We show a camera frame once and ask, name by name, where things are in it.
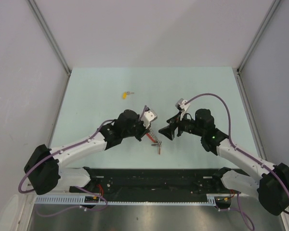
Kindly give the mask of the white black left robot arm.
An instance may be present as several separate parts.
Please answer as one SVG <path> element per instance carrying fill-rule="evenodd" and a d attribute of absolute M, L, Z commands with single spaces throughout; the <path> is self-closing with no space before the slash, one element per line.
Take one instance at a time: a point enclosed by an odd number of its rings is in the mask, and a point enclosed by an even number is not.
<path fill-rule="evenodd" d="M 22 189 L 25 180 L 29 180 L 32 186 L 30 192 L 37 195 L 49 193 L 56 187 L 70 186 L 81 187 L 88 193 L 94 191 L 97 181 L 87 169 L 69 168 L 68 165 L 90 154 L 113 148 L 125 138 L 134 137 L 141 141 L 156 118 L 156 113 L 148 107 L 140 115 L 127 109 L 118 118 L 104 121 L 92 135 L 79 141 L 56 148 L 39 145 L 24 167 L 25 176 L 19 183 L 19 192 L 28 193 Z"/>

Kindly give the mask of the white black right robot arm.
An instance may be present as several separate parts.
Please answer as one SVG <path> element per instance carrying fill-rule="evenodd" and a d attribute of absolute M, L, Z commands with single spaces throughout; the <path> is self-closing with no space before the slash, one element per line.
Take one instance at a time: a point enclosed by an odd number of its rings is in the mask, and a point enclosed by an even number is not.
<path fill-rule="evenodd" d="M 167 123 L 159 133 L 168 139 L 173 140 L 184 132 L 199 136 L 201 145 L 207 152 L 232 162 L 244 171 L 244 174 L 239 174 L 228 168 L 220 169 L 218 178 L 212 181 L 216 192 L 224 193 L 233 189 L 252 196 L 275 216 L 289 207 L 289 167 L 284 163 L 276 165 L 254 157 L 236 146 L 229 135 L 216 128 L 210 110 L 197 110 L 194 119 L 178 113 L 168 119 Z"/>

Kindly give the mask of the red handled metal key holder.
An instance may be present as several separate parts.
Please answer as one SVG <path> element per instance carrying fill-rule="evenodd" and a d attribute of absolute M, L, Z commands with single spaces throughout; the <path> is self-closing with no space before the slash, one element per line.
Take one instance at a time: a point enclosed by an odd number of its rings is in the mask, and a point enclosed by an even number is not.
<path fill-rule="evenodd" d="M 162 141 L 160 141 L 157 136 L 155 135 L 155 133 L 153 132 L 153 130 L 150 130 L 147 134 L 147 137 L 154 143 L 157 145 L 161 145 Z"/>

